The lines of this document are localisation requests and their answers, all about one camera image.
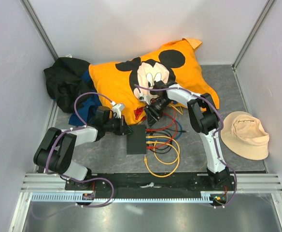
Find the black network switch box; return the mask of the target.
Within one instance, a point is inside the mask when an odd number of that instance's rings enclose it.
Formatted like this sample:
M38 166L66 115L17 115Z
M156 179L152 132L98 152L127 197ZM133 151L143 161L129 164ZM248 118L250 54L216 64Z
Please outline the black network switch box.
M147 152L146 126L131 125L130 129L132 133L127 135L127 154L145 155Z

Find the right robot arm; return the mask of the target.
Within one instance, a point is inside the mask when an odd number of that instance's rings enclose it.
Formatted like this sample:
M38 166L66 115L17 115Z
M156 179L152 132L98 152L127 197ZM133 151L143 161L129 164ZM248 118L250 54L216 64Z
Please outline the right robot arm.
M171 101L187 106L191 127L201 137L207 157L208 186L219 190L228 183L228 190L236 190L236 172L225 162L219 141L219 132L224 128L224 123L211 95L195 93L177 83L165 84L162 81L152 87L137 89L148 92L140 96L146 99L149 119L158 121L158 113L165 107L164 104Z

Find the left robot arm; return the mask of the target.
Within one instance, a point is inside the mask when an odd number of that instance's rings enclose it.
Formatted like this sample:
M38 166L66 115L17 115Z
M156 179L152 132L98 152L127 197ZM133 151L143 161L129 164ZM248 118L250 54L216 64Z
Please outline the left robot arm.
M133 131L117 109L100 106L86 125L67 130L49 128L33 162L47 174L58 174L75 189L87 190L95 183L92 171L72 160L75 147L100 140L105 133L129 135Z

